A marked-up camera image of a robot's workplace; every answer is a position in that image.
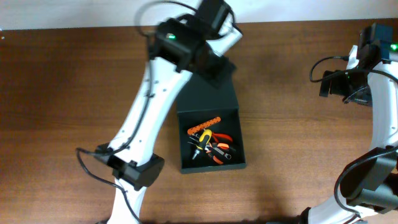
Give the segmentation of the dark green box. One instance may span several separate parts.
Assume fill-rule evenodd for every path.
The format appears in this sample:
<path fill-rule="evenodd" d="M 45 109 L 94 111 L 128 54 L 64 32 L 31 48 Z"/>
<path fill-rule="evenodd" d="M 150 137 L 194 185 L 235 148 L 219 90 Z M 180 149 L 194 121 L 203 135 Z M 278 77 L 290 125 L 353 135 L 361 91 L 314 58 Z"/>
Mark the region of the dark green box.
<path fill-rule="evenodd" d="M 201 173 L 219 170 L 243 169 L 246 167 L 243 136 L 239 118 L 238 99 L 232 78 L 228 78 L 220 88 L 209 85 L 202 77 L 192 76 L 176 99 L 177 118 L 180 134 L 181 173 Z M 221 121 L 209 127 L 213 133 L 230 135 L 231 144 L 237 153 L 232 161 L 219 165 L 206 158 L 204 154 L 192 160 L 193 146 L 188 142 L 195 141 L 187 130 L 219 116 Z"/>

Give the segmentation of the orange socket bit rail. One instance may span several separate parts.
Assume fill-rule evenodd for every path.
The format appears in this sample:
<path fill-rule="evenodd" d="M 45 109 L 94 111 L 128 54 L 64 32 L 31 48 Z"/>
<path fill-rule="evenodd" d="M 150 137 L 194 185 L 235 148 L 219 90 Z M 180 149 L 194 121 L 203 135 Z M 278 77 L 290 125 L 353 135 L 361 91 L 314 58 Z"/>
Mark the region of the orange socket bit rail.
<path fill-rule="evenodd" d="M 197 132 L 199 132 L 201 130 L 209 128 L 210 126 L 212 126 L 214 124 L 219 123 L 220 121 L 221 121 L 221 118 L 219 116 L 217 116 L 217 117 L 215 117 L 215 118 L 213 118 L 211 120 L 205 121 L 202 124 L 196 125 L 196 126 L 190 128 L 190 129 L 188 129 L 187 130 L 187 134 L 188 135 L 193 135 L 193 134 L 195 134 L 195 133 L 197 133 Z"/>

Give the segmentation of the small red cutting pliers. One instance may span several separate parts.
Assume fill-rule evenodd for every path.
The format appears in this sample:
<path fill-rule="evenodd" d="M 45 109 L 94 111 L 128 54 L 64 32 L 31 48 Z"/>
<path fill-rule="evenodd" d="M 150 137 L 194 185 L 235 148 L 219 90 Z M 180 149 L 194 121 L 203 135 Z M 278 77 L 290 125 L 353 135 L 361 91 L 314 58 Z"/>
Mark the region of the small red cutting pliers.
<path fill-rule="evenodd" d="M 215 143 L 233 142 L 233 138 L 227 134 L 212 133 L 211 142 L 215 142 Z"/>

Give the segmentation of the yellow black screwdriver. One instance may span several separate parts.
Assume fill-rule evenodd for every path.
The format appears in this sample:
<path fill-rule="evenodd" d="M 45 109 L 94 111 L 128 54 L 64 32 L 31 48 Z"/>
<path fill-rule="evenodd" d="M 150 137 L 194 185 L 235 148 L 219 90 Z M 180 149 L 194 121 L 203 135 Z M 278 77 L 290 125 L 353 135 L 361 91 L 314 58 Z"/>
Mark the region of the yellow black screwdriver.
<path fill-rule="evenodd" d="M 213 132 L 210 129 L 205 129 L 200 136 L 197 134 L 192 136 L 192 139 L 195 141 L 195 145 L 197 147 L 192 157 L 193 160 L 196 159 L 196 157 L 204 150 L 206 145 L 211 140 L 212 134 Z"/>

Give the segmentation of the black orange needle-nose pliers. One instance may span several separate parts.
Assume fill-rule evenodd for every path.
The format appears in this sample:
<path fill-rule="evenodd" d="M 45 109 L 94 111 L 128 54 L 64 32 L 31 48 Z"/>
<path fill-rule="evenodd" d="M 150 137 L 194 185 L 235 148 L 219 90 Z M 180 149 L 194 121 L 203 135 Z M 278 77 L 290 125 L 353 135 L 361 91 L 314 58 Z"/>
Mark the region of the black orange needle-nose pliers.
<path fill-rule="evenodd" d="M 195 143 L 193 142 L 188 142 L 189 144 L 191 144 L 193 146 L 193 154 L 195 152 L 195 149 L 197 148 Z M 215 147 L 220 148 L 221 150 L 223 150 L 224 152 L 228 153 L 231 155 L 231 159 L 228 160 L 227 158 L 223 157 L 221 154 L 219 154 L 218 152 L 216 152 L 214 150 Z M 211 161 L 215 162 L 216 164 L 219 165 L 223 165 L 223 164 L 227 164 L 228 162 L 232 161 L 233 156 L 237 153 L 237 149 L 235 149 L 231 144 L 227 144 L 227 143 L 215 143 L 215 142 L 209 142 L 206 147 L 204 148 L 204 150 L 199 154 L 202 155 L 204 154 L 206 158 L 209 158 Z"/>

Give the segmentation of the silver ring wrench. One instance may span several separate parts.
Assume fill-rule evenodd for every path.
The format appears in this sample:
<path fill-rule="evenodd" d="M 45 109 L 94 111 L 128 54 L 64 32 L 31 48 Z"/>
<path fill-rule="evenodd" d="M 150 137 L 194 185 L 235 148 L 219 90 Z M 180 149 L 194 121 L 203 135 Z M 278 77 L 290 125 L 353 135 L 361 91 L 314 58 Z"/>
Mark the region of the silver ring wrench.
<path fill-rule="evenodd" d="M 216 152 L 218 152 L 219 154 L 221 154 L 223 157 L 227 158 L 228 160 L 231 159 L 231 155 L 228 154 L 228 153 L 226 153 L 226 152 L 224 152 L 224 151 L 221 150 L 220 148 L 215 147 L 214 150 L 215 150 Z"/>

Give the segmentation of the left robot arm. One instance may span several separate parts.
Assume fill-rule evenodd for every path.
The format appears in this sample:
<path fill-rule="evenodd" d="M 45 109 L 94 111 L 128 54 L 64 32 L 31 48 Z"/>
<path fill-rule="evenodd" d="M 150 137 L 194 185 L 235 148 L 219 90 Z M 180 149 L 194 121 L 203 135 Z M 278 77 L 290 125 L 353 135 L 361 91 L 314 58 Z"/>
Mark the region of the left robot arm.
<path fill-rule="evenodd" d="M 161 22 L 147 34 L 148 61 L 139 92 L 117 135 L 99 145 L 94 157 L 112 168 L 116 189 L 110 223 L 138 223 L 146 189 L 158 178 L 163 158 L 154 143 L 171 105 L 192 76 L 213 86 L 229 77 L 234 65 L 225 53 L 241 37 L 231 25 L 231 7 L 224 1 L 202 1 L 189 14 Z"/>

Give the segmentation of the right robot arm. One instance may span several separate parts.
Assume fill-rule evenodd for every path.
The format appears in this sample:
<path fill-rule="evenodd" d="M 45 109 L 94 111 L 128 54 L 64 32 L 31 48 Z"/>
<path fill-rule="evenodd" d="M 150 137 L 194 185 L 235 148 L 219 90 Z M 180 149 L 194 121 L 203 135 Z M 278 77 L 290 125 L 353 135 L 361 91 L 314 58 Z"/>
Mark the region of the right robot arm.
<path fill-rule="evenodd" d="M 369 106 L 373 134 L 369 151 L 338 176 L 333 195 L 306 208 L 297 223 L 364 223 L 366 217 L 397 210 L 397 42 L 393 28 L 374 23 L 364 28 L 342 60 L 344 70 L 325 71 L 319 95 L 342 96 L 343 103 Z"/>

